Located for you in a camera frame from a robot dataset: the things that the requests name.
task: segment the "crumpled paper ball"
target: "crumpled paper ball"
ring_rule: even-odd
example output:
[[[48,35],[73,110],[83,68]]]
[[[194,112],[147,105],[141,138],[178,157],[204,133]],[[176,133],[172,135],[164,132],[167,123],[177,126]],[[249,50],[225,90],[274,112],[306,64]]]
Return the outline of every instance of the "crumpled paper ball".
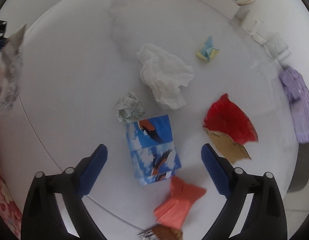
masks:
[[[177,176],[173,176],[170,198],[154,210],[156,222],[180,230],[194,202],[206,192],[204,188],[187,184]]]
[[[156,102],[163,109],[175,110],[184,106],[179,87],[188,86],[193,79],[192,67],[154,44],[143,44],[137,58],[143,64],[141,79],[152,89]]]
[[[120,122],[135,122],[146,111],[133,92],[129,92],[127,96],[118,100],[117,105],[117,118]]]

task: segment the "yellow paper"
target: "yellow paper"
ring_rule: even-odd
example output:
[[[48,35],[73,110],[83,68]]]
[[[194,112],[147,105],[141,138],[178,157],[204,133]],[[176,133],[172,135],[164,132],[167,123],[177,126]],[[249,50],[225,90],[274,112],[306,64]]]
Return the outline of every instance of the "yellow paper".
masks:
[[[212,49],[212,51],[209,55],[210,59],[213,59],[218,53],[219,53],[218,49]]]
[[[218,151],[232,164],[240,159],[251,159],[245,147],[235,143],[230,136],[204,128]]]
[[[206,57],[205,57],[204,55],[202,55],[200,52],[197,52],[195,55],[196,55],[197,57],[199,57],[199,58],[204,59],[206,62],[208,62],[207,59],[206,59]]]

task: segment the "blue paper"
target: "blue paper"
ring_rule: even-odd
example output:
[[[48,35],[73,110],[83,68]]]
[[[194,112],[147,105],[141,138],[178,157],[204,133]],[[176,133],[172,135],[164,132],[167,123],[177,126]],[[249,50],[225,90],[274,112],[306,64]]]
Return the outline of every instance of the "blue paper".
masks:
[[[126,124],[134,174],[141,185],[174,175],[181,168],[168,115]]]
[[[212,44],[212,36],[210,36],[206,42],[204,43],[203,48],[200,52],[197,52],[197,56],[199,58],[205,59],[207,62],[209,62],[213,57],[215,57],[218,54],[219,50],[215,49]]]

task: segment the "orange paper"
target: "orange paper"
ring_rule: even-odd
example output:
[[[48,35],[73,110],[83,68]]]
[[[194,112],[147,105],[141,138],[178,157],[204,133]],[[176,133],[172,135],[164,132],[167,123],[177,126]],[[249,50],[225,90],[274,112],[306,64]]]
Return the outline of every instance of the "orange paper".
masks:
[[[154,210],[157,222],[180,230],[193,203],[207,192],[206,189],[185,183],[173,176],[170,198]]]

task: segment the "pink patterned cloth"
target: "pink patterned cloth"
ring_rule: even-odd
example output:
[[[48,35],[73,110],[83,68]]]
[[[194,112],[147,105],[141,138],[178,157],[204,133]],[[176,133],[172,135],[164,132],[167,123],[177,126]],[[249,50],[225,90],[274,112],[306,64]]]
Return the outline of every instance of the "pink patterned cloth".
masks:
[[[10,230],[20,239],[22,214],[13,201],[0,169],[0,215]]]

